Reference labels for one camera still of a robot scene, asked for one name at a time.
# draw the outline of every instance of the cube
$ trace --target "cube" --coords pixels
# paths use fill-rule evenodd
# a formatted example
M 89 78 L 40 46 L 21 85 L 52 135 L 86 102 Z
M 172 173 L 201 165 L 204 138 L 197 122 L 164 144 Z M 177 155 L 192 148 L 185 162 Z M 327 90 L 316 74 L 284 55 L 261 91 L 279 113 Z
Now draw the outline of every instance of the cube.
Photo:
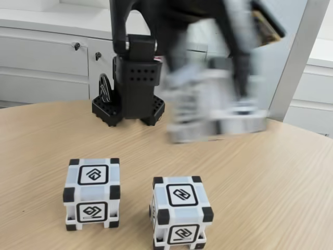
M 204 231 L 212 224 L 214 213 L 201 178 L 154 177 L 152 188 L 153 250 L 169 250 L 174 245 L 203 249 Z
M 256 110 L 247 115 L 239 115 L 229 110 L 219 110 L 211 113 L 212 125 L 216 134 L 244 134 L 266 130 L 267 111 Z
M 72 159 L 69 162 L 63 204 L 66 228 L 81 230 L 83 224 L 103 222 L 105 228 L 119 226 L 120 161 Z
M 167 127 L 173 143 L 190 143 L 203 140 L 209 135 L 207 122 L 203 120 L 190 123 L 172 123 Z

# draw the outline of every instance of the white cabinet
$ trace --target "white cabinet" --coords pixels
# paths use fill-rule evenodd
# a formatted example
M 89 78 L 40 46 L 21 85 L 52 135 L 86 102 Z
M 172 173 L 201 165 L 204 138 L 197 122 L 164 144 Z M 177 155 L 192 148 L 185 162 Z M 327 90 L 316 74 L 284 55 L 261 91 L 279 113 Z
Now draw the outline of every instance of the white cabinet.
M 98 96 L 99 92 L 99 76 L 105 73 L 113 87 L 113 72 L 112 72 L 112 60 L 116 56 L 113 51 L 112 41 L 100 40 L 100 39 L 88 39 L 89 53 L 89 89 L 90 98 L 94 99 Z M 96 60 L 96 53 L 100 53 L 101 57 Z
M 285 123 L 333 138 L 333 108 L 325 105 L 308 106 L 293 101 L 286 114 Z
M 104 9 L 110 8 L 110 0 L 60 0 L 60 2 L 64 4 L 75 4 Z
M 63 80 L 0 74 L 0 100 L 42 103 L 89 99 L 89 85 Z
M 88 76 L 87 46 L 0 37 L 0 67 Z
M 333 69 L 307 66 L 293 99 L 333 104 Z
M 0 8 L 45 11 L 56 4 L 59 0 L 1 0 Z
M 0 44 L 0 100 L 89 99 L 87 38 L 0 28 Z

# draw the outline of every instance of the blurred robot gripper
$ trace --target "blurred robot gripper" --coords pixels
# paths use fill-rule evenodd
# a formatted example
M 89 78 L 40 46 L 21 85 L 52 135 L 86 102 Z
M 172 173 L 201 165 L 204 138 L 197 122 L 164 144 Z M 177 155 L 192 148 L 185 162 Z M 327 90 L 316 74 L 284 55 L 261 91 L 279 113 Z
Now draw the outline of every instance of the blurred robot gripper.
M 125 23 L 131 10 L 142 14 L 151 36 L 126 34 Z M 127 119 L 149 116 L 159 74 L 150 85 L 129 84 L 126 68 L 148 62 L 160 72 L 154 56 L 163 56 L 169 68 L 164 92 L 172 97 L 168 132 L 174 143 L 266 129 L 266 111 L 259 110 L 248 94 L 249 83 L 256 79 L 252 51 L 281 40 L 285 31 L 260 0 L 110 0 L 110 11 L 113 49 L 117 54 L 113 65 L 115 89 L 106 95 L 110 100 L 104 103 L 121 108 Z M 228 58 L 211 58 L 204 66 L 191 63 L 186 56 L 187 30 L 202 19 L 215 20 L 230 53 Z M 220 85 L 219 90 L 208 94 L 208 85 Z M 212 105 L 212 100 L 219 104 Z M 142 120 L 155 125 L 163 111 L 164 108 L 160 114 Z
M 165 88 L 173 104 L 172 141 L 265 130 L 267 111 L 257 108 L 248 88 L 258 79 L 253 49 L 285 36 L 268 9 L 257 0 L 164 0 L 156 10 L 155 36 L 170 71 Z M 186 33 L 205 18 L 215 20 L 230 55 L 202 67 L 187 60 Z M 209 93 L 212 84 L 217 91 Z

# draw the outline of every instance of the wooden table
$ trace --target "wooden table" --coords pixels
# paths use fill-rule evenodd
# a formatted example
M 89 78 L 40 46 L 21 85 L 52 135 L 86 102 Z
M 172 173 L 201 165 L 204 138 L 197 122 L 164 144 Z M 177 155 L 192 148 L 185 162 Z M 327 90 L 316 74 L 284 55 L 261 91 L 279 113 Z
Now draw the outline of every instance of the wooden table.
M 333 249 L 331 139 L 270 122 L 258 134 L 172 145 L 167 116 L 109 128 L 88 101 L 0 110 L 0 249 L 152 249 L 152 178 L 188 175 L 202 177 L 215 213 L 205 249 Z M 121 160 L 120 227 L 67 232 L 69 159 L 110 157 Z

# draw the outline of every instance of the wood grain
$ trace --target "wood grain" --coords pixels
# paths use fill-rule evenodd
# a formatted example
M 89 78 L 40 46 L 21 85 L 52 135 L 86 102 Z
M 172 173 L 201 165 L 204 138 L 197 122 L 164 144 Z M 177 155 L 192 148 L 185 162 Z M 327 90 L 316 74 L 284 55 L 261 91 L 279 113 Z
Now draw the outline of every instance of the wood grain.
M 89 101 L 0 110 L 0 249 L 152 249 L 154 176 L 200 175 L 213 207 L 206 249 L 333 249 L 333 141 L 287 124 L 186 145 L 155 127 L 109 128 Z M 121 160 L 118 229 L 67 232 L 71 158 Z

